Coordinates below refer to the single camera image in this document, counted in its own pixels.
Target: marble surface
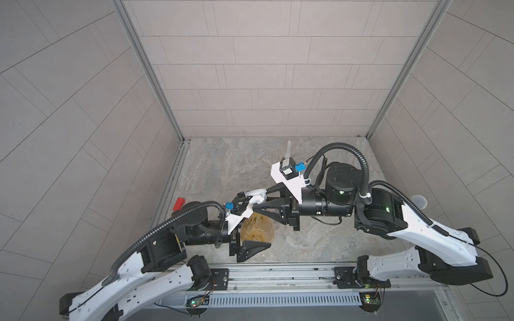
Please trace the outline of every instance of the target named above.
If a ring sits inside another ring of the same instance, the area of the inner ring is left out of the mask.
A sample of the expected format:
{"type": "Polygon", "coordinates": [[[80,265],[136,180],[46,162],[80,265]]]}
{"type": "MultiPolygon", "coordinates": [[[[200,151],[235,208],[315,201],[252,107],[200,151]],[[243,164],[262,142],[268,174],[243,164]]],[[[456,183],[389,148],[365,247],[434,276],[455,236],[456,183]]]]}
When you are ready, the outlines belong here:
{"type": "MultiPolygon", "coordinates": [[[[274,185],[269,172],[280,161],[291,140],[291,156],[305,161],[321,147],[332,142],[344,142],[364,153],[370,167],[370,181],[384,179],[370,144],[364,137],[297,137],[297,138],[198,138],[192,139],[186,160],[175,189],[177,197],[189,201],[215,200],[223,204],[238,192],[269,188],[274,185]]],[[[326,153],[328,162],[339,161],[360,168],[357,159],[341,149],[326,153]]],[[[315,177],[321,161],[313,170],[315,177]]],[[[209,210],[210,219],[217,217],[209,210]]],[[[323,217],[337,222],[336,217],[323,217]]],[[[271,248],[256,254],[247,262],[311,262],[355,261],[360,255],[384,255],[403,251],[412,246],[400,239],[384,240],[354,228],[354,217],[343,218],[336,226],[324,225],[310,217],[300,218],[300,231],[275,222],[275,239],[271,248]]],[[[228,255],[228,244],[216,249],[213,245],[189,246],[188,257],[204,255],[209,263],[235,262],[228,255]]]]}

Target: black actuator motor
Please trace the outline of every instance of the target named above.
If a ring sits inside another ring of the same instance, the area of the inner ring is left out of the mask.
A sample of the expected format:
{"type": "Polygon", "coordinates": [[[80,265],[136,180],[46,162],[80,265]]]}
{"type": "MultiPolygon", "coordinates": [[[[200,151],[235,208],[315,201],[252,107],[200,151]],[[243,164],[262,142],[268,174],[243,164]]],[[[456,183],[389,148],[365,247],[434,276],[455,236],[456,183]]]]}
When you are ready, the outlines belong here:
{"type": "Polygon", "coordinates": [[[326,174],[325,194],[338,205],[351,203],[360,184],[361,171],[346,163],[332,165],[326,174]]]}

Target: blue connector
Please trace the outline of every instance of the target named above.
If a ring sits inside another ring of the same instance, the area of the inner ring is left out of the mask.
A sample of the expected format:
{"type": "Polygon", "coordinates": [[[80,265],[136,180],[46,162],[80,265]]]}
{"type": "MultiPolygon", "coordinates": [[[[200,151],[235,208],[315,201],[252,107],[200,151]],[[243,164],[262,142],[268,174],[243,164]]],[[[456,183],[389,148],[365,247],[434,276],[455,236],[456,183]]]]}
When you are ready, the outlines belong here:
{"type": "Polygon", "coordinates": [[[306,169],[305,167],[305,164],[303,162],[299,162],[298,164],[295,165],[295,168],[297,171],[301,172],[303,171],[304,169],[306,169]]]}

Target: red block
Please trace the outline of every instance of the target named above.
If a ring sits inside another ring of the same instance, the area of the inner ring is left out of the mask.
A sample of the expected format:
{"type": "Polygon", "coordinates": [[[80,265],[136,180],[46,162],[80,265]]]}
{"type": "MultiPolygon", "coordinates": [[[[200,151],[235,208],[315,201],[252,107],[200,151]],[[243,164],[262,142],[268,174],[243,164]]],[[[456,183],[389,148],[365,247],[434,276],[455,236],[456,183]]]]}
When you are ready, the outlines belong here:
{"type": "Polygon", "coordinates": [[[186,202],[185,199],[183,199],[181,197],[177,198],[175,205],[173,205],[173,211],[180,211],[180,209],[182,208],[182,205],[184,205],[185,202],[186,202]]]}

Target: ventilated metal panel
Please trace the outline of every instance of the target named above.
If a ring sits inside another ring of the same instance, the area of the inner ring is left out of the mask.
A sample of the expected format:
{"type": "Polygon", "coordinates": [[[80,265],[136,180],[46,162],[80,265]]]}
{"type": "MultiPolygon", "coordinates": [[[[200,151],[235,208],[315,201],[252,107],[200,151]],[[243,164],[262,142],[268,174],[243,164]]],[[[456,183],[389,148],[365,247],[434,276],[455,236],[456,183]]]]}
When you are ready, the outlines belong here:
{"type": "Polygon", "coordinates": [[[235,307],[307,307],[359,306],[359,294],[353,293],[245,293],[211,295],[211,308],[235,307]]]}

